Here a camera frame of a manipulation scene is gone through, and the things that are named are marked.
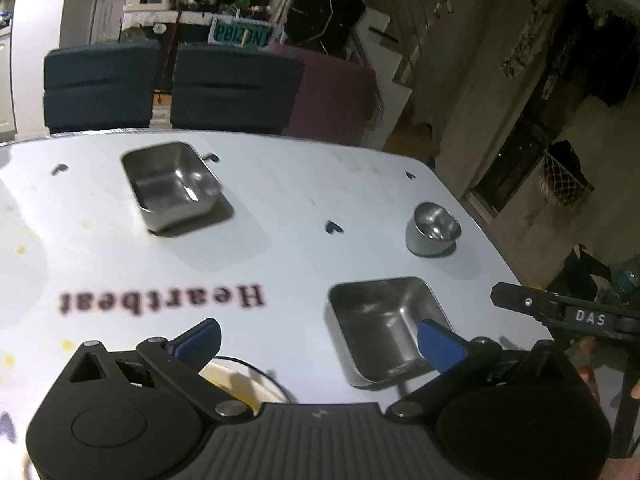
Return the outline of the person's right hand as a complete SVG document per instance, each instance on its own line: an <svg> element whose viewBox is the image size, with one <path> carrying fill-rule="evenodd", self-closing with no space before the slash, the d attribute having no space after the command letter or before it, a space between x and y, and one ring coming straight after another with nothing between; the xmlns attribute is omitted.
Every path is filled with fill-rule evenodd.
<svg viewBox="0 0 640 480"><path fill-rule="evenodd" d="M600 352L600 348L606 351L610 356L604 356L601 361L608 365L618 367L626 366L630 363L630 354L623 349L608 344L602 346L600 341L593 336L585 336L578 341L575 348L576 352L572 357L572 363L577 370L577 373L582 381L587 385L593 399L598 403L601 403L600 391L597 383L596 368L592 362L592 356Z"/></svg>

